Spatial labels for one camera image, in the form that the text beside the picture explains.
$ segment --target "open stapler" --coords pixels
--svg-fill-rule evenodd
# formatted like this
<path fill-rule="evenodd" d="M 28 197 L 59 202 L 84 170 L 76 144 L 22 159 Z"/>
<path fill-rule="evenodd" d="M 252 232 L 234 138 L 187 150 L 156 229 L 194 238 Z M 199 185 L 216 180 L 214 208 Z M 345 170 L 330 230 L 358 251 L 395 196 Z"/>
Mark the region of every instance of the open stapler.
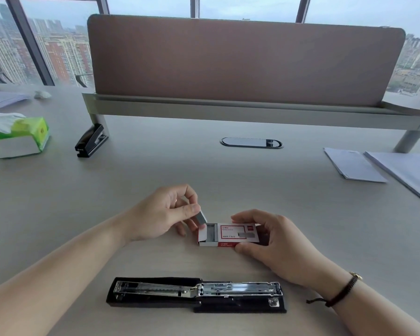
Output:
<path fill-rule="evenodd" d="M 285 313 L 278 282 L 204 282 L 200 278 L 114 279 L 106 302 L 137 308 L 192 308 L 197 313 Z"/>
<path fill-rule="evenodd" d="M 108 136 L 104 134 L 104 126 L 93 124 L 75 146 L 78 157 L 89 158 L 107 139 Z"/>

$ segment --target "window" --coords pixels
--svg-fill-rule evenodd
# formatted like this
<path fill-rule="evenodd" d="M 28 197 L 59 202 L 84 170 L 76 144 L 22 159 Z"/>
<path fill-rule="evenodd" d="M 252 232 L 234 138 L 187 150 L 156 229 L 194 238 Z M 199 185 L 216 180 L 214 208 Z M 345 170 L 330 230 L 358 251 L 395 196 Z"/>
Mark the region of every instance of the window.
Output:
<path fill-rule="evenodd" d="M 5 0 L 0 0 L 0 67 L 15 84 L 42 84 Z"/>
<path fill-rule="evenodd" d="M 87 19 L 95 1 L 20 0 L 55 85 L 80 86 L 75 75 L 93 73 Z M 93 75 L 82 80 L 94 86 Z"/>
<path fill-rule="evenodd" d="M 190 17 L 190 0 L 107 0 L 111 14 Z"/>
<path fill-rule="evenodd" d="M 295 22 L 300 0 L 200 0 L 200 17 Z"/>
<path fill-rule="evenodd" d="M 420 97 L 420 0 L 311 0 L 305 22 L 403 28 L 406 41 L 387 90 Z"/>

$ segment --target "person's left arm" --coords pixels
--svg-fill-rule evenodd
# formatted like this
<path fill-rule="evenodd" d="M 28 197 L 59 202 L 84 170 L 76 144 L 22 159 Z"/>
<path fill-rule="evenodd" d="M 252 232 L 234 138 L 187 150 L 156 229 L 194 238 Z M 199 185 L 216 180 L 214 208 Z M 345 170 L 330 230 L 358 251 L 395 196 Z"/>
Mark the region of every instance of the person's left arm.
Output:
<path fill-rule="evenodd" d="M 181 197 L 188 198 L 186 203 Z M 160 188 L 133 208 L 85 231 L 0 285 L 0 336 L 46 335 L 112 255 L 130 241 L 159 237 L 200 210 L 188 185 Z"/>

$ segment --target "bracelet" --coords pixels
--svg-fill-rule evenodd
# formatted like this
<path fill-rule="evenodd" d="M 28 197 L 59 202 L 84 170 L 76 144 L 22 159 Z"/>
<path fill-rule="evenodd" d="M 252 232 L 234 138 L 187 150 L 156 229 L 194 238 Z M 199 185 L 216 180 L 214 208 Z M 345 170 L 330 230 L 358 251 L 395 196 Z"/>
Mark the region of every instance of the bracelet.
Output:
<path fill-rule="evenodd" d="M 348 295 L 348 293 L 352 290 L 353 286 L 355 285 L 355 283 L 358 280 L 362 280 L 362 277 L 359 276 L 356 272 L 350 272 L 350 274 L 352 275 L 352 279 L 347 283 L 347 285 L 341 290 L 341 292 L 339 294 L 337 294 L 335 296 L 335 298 L 327 301 L 324 298 L 315 298 L 312 300 L 307 300 L 306 303 L 307 304 L 311 304 L 314 302 L 325 302 L 325 306 L 330 308 L 333 305 L 339 303 L 341 300 L 343 300 L 345 298 L 345 296 Z"/>

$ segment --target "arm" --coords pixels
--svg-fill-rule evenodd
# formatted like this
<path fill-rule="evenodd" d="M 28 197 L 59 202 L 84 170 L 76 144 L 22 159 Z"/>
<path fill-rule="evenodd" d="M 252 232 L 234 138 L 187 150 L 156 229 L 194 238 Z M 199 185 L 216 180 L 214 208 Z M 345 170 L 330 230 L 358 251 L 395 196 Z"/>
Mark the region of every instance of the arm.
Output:
<path fill-rule="evenodd" d="M 196 230 L 190 218 L 199 210 L 190 186 L 161 188 L 73 238 L 0 285 L 0 336 L 46 335 L 119 248 L 158 237 L 173 225 L 184 235 L 181 221 Z"/>
<path fill-rule="evenodd" d="M 334 298 L 352 278 L 324 257 L 286 217 L 250 210 L 233 215 L 232 220 L 261 224 L 259 232 L 269 237 L 268 246 L 240 243 L 237 252 L 258 259 L 280 277 L 311 288 L 324 299 Z M 419 322 L 361 281 L 333 308 L 356 336 L 420 336 Z"/>

